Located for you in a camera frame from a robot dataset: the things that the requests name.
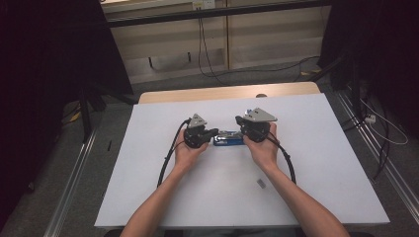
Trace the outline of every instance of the table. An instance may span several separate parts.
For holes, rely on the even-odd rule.
[[[255,99],[257,94],[269,97]],[[256,106],[279,118],[280,140],[292,156],[302,189],[345,224],[389,221],[324,95],[313,83],[290,83],[143,94],[132,111],[95,226],[124,226],[155,190],[163,157],[186,115],[199,113],[208,128],[237,129],[234,115]],[[153,132],[141,136],[150,127]],[[278,162],[287,174],[286,161],[279,157]],[[259,179],[265,189],[257,185]],[[161,222],[163,228],[296,225],[245,146],[210,146],[182,180]]]

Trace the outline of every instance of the white paper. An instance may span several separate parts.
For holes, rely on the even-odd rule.
[[[278,118],[278,138],[291,155],[302,189],[343,223],[389,222],[325,96],[318,94],[134,106],[95,226],[125,226],[152,194],[182,121],[197,113],[208,122],[207,129],[238,130],[234,117],[255,108]],[[174,160],[173,155],[166,176]],[[281,152],[278,163],[288,175]],[[291,225],[297,225],[293,214],[247,146],[213,145],[184,177],[161,222],[182,228]]]

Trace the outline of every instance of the wall socket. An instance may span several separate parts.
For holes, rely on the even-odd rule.
[[[215,0],[205,0],[205,1],[193,1],[192,10],[196,11],[199,9],[213,9],[215,8]]]

